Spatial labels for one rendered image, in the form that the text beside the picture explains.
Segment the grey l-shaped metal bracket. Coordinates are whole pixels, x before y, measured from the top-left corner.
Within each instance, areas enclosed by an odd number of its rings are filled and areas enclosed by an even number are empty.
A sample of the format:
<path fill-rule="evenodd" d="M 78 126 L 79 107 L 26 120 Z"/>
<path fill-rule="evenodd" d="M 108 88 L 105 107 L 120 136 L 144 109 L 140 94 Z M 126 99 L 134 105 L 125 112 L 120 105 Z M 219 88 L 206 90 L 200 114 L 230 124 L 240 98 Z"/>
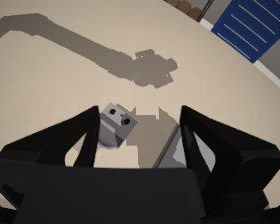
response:
<path fill-rule="evenodd" d="M 115 110 L 115 114 L 110 114 L 111 109 Z M 122 117 L 120 115 L 122 115 Z M 135 119 L 111 102 L 100 113 L 100 119 L 101 126 L 99 135 L 117 149 L 121 146 L 121 144 L 137 124 Z M 129 119 L 130 123 L 125 124 L 125 119 Z"/>

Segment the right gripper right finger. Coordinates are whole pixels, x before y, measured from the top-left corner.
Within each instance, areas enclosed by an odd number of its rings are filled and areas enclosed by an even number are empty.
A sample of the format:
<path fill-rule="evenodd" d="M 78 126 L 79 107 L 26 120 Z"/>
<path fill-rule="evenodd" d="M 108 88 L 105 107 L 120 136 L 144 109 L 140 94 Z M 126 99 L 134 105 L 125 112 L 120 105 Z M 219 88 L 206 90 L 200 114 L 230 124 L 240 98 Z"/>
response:
<path fill-rule="evenodd" d="M 280 169 L 280 150 L 275 144 L 211 119 L 186 105 L 181 107 L 180 129 L 186 166 L 197 175 L 206 213 L 204 218 L 211 215 L 226 195 L 263 190 Z M 212 172 L 194 134 L 215 155 Z"/>

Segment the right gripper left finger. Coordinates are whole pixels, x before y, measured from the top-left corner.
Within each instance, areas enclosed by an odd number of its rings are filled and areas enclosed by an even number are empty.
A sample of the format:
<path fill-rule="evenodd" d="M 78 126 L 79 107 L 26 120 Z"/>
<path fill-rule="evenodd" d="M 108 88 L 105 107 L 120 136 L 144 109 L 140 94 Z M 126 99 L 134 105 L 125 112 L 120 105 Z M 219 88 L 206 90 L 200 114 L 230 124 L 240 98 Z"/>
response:
<path fill-rule="evenodd" d="M 67 152 L 86 133 L 76 167 L 94 167 L 100 130 L 99 107 L 5 145 L 0 158 L 33 161 L 36 164 L 65 165 Z"/>

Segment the dark grey cylinder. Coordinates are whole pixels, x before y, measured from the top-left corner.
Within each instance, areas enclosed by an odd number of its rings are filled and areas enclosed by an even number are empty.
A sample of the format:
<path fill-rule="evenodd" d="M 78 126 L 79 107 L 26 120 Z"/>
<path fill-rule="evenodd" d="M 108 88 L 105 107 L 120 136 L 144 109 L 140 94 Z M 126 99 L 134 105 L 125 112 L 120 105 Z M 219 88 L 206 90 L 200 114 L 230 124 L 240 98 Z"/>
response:
<path fill-rule="evenodd" d="M 108 143 L 104 138 L 99 135 L 98 144 L 105 149 L 114 149 L 115 147 Z"/>

